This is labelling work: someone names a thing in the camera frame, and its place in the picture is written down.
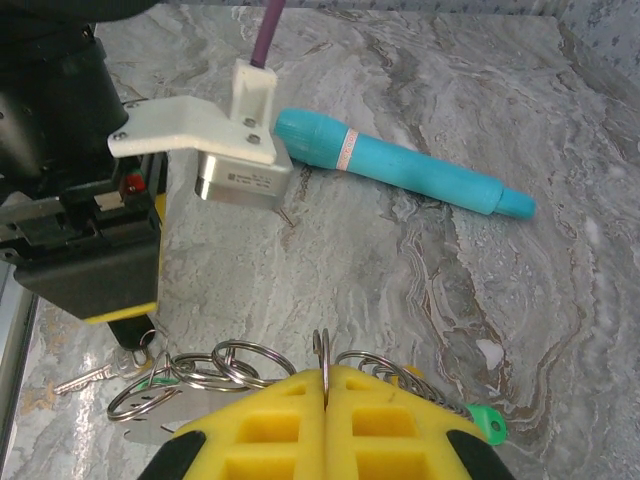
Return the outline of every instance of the yellow foam block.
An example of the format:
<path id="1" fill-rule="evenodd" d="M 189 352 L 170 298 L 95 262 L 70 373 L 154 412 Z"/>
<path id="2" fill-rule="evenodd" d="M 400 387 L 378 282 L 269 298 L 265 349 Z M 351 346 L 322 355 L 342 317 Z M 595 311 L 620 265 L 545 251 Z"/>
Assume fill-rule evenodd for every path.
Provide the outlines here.
<path id="1" fill-rule="evenodd" d="M 246 397 L 175 433 L 207 440 L 185 480 L 469 480 L 446 433 L 473 423 L 356 369 L 332 366 Z"/>

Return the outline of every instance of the yellow gripper pad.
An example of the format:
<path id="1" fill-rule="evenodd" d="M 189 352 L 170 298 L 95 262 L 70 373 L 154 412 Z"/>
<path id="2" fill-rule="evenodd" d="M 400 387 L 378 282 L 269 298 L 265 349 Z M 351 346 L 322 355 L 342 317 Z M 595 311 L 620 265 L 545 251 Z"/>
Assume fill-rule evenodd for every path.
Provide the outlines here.
<path id="1" fill-rule="evenodd" d="M 513 480 L 473 423 L 366 373 L 282 380 L 178 430 L 139 480 Z"/>

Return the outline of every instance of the black machine housing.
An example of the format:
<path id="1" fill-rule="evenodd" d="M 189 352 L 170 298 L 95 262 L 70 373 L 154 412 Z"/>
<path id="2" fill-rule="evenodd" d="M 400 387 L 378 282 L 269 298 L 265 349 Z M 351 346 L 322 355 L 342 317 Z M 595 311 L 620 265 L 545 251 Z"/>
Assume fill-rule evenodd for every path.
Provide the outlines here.
<path id="1" fill-rule="evenodd" d="M 153 338 L 128 312 L 156 301 L 168 160 L 111 155 L 127 106 L 88 22 L 154 3 L 0 2 L 0 259 L 72 315 L 112 320 L 130 350 Z"/>

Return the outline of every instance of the metal key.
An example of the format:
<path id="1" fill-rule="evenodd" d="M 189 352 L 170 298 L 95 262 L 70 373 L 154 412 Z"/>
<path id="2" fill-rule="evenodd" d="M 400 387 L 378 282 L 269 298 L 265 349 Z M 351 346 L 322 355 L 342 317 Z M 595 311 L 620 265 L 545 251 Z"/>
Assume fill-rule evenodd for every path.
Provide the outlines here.
<path id="1" fill-rule="evenodd" d="M 73 380 L 64 382 L 53 389 L 56 395 L 64 395 L 69 392 L 78 392 L 91 382 L 107 380 L 114 377 L 131 379 L 142 373 L 151 366 L 151 355 L 147 349 L 142 350 L 144 360 L 140 362 L 136 357 L 136 352 L 129 352 L 121 347 L 116 348 L 109 354 L 107 363 L 99 368 L 94 368 L 83 373 Z"/>

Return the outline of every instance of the yellow stripe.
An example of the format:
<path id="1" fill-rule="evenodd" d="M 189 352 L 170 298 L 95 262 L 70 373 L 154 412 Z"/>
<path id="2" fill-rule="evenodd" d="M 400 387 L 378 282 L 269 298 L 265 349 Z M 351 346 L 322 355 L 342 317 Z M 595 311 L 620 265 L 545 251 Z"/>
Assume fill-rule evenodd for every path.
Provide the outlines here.
<path id="1" fill-rule="evenodd" d="M 136 305 L 135 307 L 123 308 L 122 310 L 116 310 L 115 312 L 103 313 L 95 317 L 85 319 L 85 322 L 94 324 L 102 322 L 113 322 L 114 320 L 124 320 L 125 318 L 139 317 L 140 315 L 146 315 L 156 309 L 156 302 L 149 302 L 142 305 Z"/>

